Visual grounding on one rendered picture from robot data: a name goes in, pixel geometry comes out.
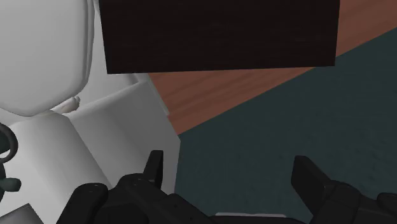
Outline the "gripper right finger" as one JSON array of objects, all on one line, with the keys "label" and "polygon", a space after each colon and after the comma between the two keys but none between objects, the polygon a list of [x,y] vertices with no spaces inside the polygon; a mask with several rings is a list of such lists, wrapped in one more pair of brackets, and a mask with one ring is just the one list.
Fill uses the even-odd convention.
[{"label": "gripper right finger", "polygon": [[312,214],[309,224],[397,224],[397,193],[371,199],[330,179],[306,156],[295,157],[291,185]]}]

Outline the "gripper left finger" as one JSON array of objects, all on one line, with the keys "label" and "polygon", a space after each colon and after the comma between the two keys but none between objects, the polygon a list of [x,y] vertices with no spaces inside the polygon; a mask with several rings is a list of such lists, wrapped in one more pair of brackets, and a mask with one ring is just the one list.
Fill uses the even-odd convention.
[{"label": "gripper left finger", "polygon": [[123,176],[111,190],[102,183],[80,185],[57,224],[94,224],[110,207],[119,207],[118,214],[133,224],[215,224],[181,196],[161,190],[163,168],[164,152],[153,150],[142,173]]}]

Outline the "grey flat box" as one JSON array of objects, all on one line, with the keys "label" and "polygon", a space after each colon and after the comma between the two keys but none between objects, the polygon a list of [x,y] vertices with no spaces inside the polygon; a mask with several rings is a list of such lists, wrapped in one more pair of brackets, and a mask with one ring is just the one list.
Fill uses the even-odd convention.
[{"label": "grey flat box", "polygon": [[44,224],[30,204],[0,217],[0,224]]}]

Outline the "dark grey curved object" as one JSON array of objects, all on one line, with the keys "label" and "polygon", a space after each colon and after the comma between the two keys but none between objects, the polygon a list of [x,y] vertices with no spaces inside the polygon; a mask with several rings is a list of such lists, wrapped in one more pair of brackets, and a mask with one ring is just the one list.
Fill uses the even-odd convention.
[{"label": "dark grey curved object", "polygon": [[4,158],[0,158],[0,201],[2,201],[5,192],[17,192],[22,186],[18,178],[7,178],[4,164],[9,162],[18,151],[18,140],[14,132],[6,125],[0,123],[0,133],[7,138],[8,145],[0,150],[0,154],[9,151]]}]

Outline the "white toilet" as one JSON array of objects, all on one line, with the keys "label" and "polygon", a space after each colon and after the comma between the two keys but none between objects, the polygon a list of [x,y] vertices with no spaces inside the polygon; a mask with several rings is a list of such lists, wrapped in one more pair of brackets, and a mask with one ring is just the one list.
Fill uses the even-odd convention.
[{"label": "white toilet", "polygon": [[0,217],[30,204],[56,224],[85,183],[108,189],[164,152],[173,193],[180,140],[146,73],[108,74],[98,0],[0,0],[0,123],[18,140],[4,164],[18,178]]}]

